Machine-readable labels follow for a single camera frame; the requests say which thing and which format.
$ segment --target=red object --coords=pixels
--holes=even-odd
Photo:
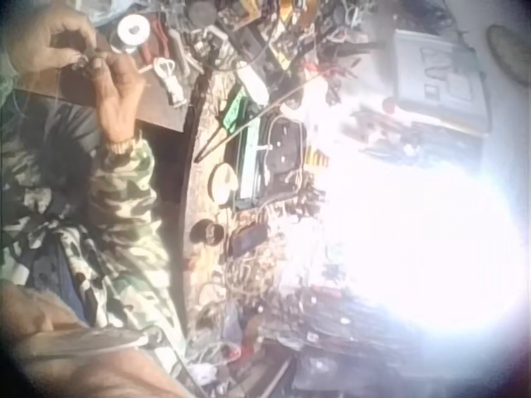
[[[164,33],[163,25],[159,19],[151,21],[151,28],[158,39],[158,56],[169,58],[168,38]]]
[[[168,37],[164,33],[163,25],[159,19],[151,21],[151,35],[140,46],[140,57],[145,65],[153,64],[153,59],[156,57],[169,59]]]

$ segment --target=green object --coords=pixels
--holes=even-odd
[[[246,100],[246,91],[243,88],[240,88],[223,117],[223,127],[229,134],[234,133],[234,130],[236,130],[238,119],[240,119],[241,116],[241,106]]]

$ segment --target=hand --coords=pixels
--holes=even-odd
[[[66,6],[46,7],[34,12],[26,23],[13,22],[4,37],[13,68],[24,74],[75,63],[80,57],[77,50],[50,47],[52,37],[64,31],[79,32],[87,45],[96,48],[96,31],[89,18]]]
[[[134,59],[102,53],[91,63],[98,118],[107,140],[122,143],[134,136],[134,120],[145,81]]]

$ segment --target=wristwatch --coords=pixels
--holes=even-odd
[[[119,143],[107,143],[105,146],[112,153],[123,155],[125,153],[130,153],[133,149],[135,149],[141,138],[142,131],[139,130],[138,133],[130,139],[126,139],[125,141],[121,141]]]

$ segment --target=yellow object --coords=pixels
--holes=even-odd
[[[280,0],[280,20],[284,23],[288,21],[293,12],[292,0]]]

